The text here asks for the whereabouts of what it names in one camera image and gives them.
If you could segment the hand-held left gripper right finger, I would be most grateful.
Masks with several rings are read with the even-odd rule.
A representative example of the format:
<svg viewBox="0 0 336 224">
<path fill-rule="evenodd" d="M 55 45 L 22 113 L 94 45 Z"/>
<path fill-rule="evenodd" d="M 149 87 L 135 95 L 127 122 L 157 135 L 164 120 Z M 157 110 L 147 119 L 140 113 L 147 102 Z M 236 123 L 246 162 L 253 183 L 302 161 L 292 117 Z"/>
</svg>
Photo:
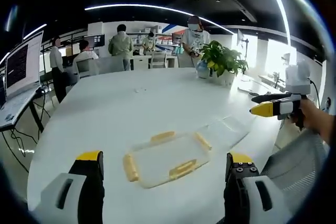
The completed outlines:
<svg viewBox="0 0 336 224">
<path fill-rule="evenodd" d="M 261 176 L 250 157 L 227 153 L 224 223 L 287 223 L 291 213 L 281 190 Z"/>
</svg>

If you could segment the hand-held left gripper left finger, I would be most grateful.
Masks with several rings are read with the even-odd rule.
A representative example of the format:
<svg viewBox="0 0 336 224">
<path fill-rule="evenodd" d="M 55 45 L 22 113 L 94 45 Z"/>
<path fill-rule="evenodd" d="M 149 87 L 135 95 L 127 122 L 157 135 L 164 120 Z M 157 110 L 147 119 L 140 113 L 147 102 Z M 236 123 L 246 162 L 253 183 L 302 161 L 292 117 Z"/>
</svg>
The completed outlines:
<svg viewBox="0 0 336 224">
<path fill-rule="evenodd" d="M 103 223 L 103 152 L 79 155 L 40 194 L 40 223 Z"/>
</svg>

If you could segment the person's right hand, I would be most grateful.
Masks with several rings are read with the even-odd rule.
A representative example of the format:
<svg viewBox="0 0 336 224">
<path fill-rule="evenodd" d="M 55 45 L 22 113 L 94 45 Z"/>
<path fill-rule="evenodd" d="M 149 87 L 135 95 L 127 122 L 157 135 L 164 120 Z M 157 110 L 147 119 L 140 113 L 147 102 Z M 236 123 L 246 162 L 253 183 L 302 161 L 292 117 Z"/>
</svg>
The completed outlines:
<svg viewBox="0 0 336 224">
<path fill-rule="evenodd" d="M 320 131 L 325 117 L 323 111 L 318 109 L 309 99 L 302 99 L 300 101 L 299 111 L 303 114 L 301 122 L 305 128 Z"/>
</svg>

